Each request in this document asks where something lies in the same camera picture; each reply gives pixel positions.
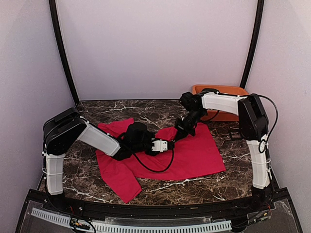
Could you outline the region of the red t-shirt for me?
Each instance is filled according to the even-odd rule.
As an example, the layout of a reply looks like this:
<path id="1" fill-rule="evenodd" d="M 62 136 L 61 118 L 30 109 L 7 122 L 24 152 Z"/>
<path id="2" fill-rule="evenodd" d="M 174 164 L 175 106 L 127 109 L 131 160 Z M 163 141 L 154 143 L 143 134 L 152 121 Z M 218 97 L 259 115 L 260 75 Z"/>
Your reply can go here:
<path id="1" fill-rule="evenodd" d="M 195 136 L 175 143 L 173 152 L 150 156 L 139 152 L 117 161 L 100 150 L 96 151 L 103 181 L 129 203 L 141 191 L 137 178 L 153 180 L 184 180 L 225 171 L 223 159 L 207 125 L 199 123 Z"/>

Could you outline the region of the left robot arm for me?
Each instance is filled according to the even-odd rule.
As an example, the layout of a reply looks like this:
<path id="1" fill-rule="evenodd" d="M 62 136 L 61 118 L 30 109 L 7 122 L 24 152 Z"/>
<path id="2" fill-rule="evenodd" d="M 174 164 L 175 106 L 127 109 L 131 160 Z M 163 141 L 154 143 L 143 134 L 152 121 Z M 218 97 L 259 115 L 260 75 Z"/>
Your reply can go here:
<path id="1" fill-rule="evenodd" d="M 142 123 L 130 124 L 126 132 L 114 137 L 90 123 L 75 108 L 63 111 L 43 125 L 46 190 L 51 195 L 50 205 L 59 212 L 69 207 L 68 200 L 62 196 L 63 164 L 75 141 L 86 143 L 117 161 L 136 157 L 139 152 L 156 156 L 174 150 L 173 141 L 157 138 Z"/>

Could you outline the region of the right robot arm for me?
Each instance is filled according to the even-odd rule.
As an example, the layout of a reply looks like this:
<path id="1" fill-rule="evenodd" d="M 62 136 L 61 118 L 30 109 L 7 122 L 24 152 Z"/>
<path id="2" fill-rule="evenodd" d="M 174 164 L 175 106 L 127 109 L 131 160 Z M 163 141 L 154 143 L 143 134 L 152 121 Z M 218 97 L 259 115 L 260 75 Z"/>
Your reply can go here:
<path id="1" fill-rule="evenodd" d="M 199 120 L 207 115 L 208 110 L 217 110 L 234 114 L 239 118 L 239 133 L 246 140 L 250 150 L 253 170 L 252 192 L 256 193 L 248 199 L 248 207 L 259 210 L 267 202 L 263 193 L 272 181 L 270 168 L 271 157 L 268 141 L 272 132 L 269 119 L 261 102 L 263 95 L 233 95 L 220 93 L 217 89 L 204 89 L 198 94 L 186 92 L 179 99 L 180 104 L 188 111 L 184 118 L 175 121 L 177 133 L 175 141 L 188 135 L 195 136 L 195 128 Z"/>

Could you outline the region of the orange plastic basin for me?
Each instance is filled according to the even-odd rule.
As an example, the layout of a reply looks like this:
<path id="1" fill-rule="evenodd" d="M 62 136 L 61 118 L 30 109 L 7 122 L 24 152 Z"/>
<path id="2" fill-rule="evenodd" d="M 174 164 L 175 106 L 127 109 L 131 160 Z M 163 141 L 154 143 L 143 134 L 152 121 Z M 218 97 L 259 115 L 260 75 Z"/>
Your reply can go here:
<path id="1" fill-rule="evenodd" d="M 199 94 L 204 89 L 215 89 L 218 94 L 209 93 L 203 97 L 203 106 L 207 108 L 207 115 L 201 118 L 202 121 L 239 121 L 238 100 L 249 95 L 243 88 L 221 85 L 194 85 L 193 94 Z"/>

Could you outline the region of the right black frame post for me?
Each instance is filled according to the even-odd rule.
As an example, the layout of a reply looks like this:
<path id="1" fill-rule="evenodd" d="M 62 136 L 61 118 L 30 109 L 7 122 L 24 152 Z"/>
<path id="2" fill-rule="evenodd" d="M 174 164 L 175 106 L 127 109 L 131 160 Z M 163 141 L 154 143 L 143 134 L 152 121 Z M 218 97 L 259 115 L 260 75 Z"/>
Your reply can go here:
<path id="1" fill-rule="evenodd" d="M 246 62 L 245 62 L 245 66 L 244 66 L 244 70 L 243 70 L 243 74 L 242 74 L 242 78 L 240 82 L 240 88 L 243 88 L 243 89 L 246 88 L 250 70 L 251 70 L 252 63 L 253 63 L 253 59 L 255 56 L 255 51 L 257 47 L 260 26 L 261 26 L 261 21 L 262 21 L 263 9 L 264 9 L 264 0 L 258 0 L 249 51 L 248 51 L 248 55 L 246 58 Z"/>

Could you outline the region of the black frame post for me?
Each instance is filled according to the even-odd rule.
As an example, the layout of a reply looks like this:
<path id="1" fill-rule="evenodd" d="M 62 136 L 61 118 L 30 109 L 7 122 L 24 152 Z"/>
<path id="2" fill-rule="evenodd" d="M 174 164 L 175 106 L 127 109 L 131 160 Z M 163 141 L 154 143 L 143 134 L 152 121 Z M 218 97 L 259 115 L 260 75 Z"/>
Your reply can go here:
<path id="1" fill-rule="evenodd" d="M 78 105 L 80 100 L 79 100 L 78 93 L 77 93 L 77 90 L 76 90 L 76 87 L 73 81 L 73 77 L 71 74 L 71 70 L 69 67 L 69 62 L 68 62 L 65 47 L 64 47 L 64 42 L 62 38 L 61 27 L 60 27 L 55 0 L 49 0 L 49 8 L 50 8 L 50 14 L 51 14 L 52 25 L 53 25 L 53 30 L 54 30 L 54 36 L 55 36 L 59 56 L 61 59 L 61 63 L 63 66 L 64 74 L 66 77 L 66 81 L 68 83 L 73 102 L 75 105 Z"/>
<path id="2" fill-rule="evenodd" d="M 245 62 L 245 66 L 244 66 L 244 70 L 243 70 L 243 74 L 242 74 L 242 78 L 240 82 L 240 88 L 243 88 L 243 89 L 246 88 L 250 70 L 251 70 L 252 63 L 253 63 L 253 59 L 255 56 L 255 51 L 257 47 L 260 26 L 261 26 L 261 21 L 262 21 L 263 9 L 264 9 L 264 0 L 258 0 L 249 51 L 248 51 L 248 55 L 246 58 L 246 62 Z"/>

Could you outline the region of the black front rail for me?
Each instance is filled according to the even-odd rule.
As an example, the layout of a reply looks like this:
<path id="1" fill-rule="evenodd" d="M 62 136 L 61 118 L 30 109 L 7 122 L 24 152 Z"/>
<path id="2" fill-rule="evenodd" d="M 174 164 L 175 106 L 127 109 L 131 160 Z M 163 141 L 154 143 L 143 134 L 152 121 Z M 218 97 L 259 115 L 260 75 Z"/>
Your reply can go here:
<path id="1" fill-rule="evenodd" d="M 169 218 L 187 218 L 199 216 L 212 216 L 213 219 L 225 218 L 236 220 L 239 218 L 246 220 L 246 215 L 257 211 L 268 211 L 272 217 L 277 212 L 284 212 L 290 217 L 294 217 L 292 200 L 287 188 L 275 190 L 274 200 L 271 205 L 271 212 L 268 204 L 261 204 L 258 210 L 250 208 L 252 197 L 246 197 L 235 200 L 211 202 L 203 204 L 186 204 L 186 205 L 164 205 L 164 206 L 142 206 L 142 205 L 122 205 L 109 204 L 93 201 L 78 200 L 62 197 L 61 202 L 65 204 L 63 210 L 65 214 L 76 215 L 86 219 L 104 219 L 107 216 L 125 217 L 125 218 L 142 218 L 142 219 L 169 219 Z M 47 200 L 44 192 L 30 189 L 24 201 L 20 219 L 24 219 L 27 209 L 30 208 L 31 201 L 43 206 L 44 210 L 57 211 Z"/>

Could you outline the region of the left black frame post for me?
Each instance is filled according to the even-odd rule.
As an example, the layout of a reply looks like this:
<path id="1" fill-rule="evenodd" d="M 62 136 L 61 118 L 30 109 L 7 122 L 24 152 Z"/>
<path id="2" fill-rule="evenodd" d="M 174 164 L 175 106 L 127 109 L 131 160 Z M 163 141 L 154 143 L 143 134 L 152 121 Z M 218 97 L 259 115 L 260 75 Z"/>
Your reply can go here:
<path id="1" fill-rule="evenodd" d="M 60 27 L 55 0 L 49 0 L 49 8 L 50 8 L 50 14 L 51 14 L 52 25 L 53 25 L 53 30 L 54 30 L 54 36 L 55 36 L 59 56 L 61 59 L 61 63 L 63 66 L 64 74 L 66 77 L 66 81 L 68 83 L 73 102 L 75 105 L 78 105 L 80 100 L 79 100 L 78 93 L 77 93 L 77 90 L 76 90 L 76 87 L 73 81 L 73 77 L 71 74 L 71 70 L 69 67 L 69 62 L 68 62 L 65 47 L 64 47 L 64 42 L 62 38 L 61 27 Z"/>

